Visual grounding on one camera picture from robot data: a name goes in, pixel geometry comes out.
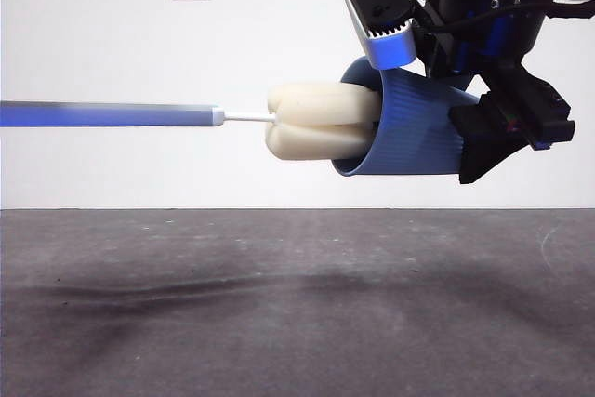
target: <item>blue ribbed cup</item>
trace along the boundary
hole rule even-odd
[[[343,176],[456,174],[463,139],[448,118],[451,107],[478,99],[404,69],[377,71],[356,60],[343,83],[382,93],[382,114],[374,143],[359,159],[334,160]]]

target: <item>foam cylinder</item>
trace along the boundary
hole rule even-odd
[[[267,146],[282,160],[361,157],[372,146],[380,110],[380,96],[364,86],[278,86],[269,95],[276,121],[267,125]]]

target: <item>concrete floor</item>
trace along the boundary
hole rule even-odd
[[[10,211],[2,395],[595,395],[595,211]]]

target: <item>white wall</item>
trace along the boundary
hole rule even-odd
[[[270,86],[337,80],[361,53],[343,0],[3,0],[2,25],[10,100],[258,111]],[[525,62],[573,105],[575,141],[523,150],[472,186],[281,162],[252,124],[4,129],[3,207],[595,206],[594,32],[593,21],[548,21]]]

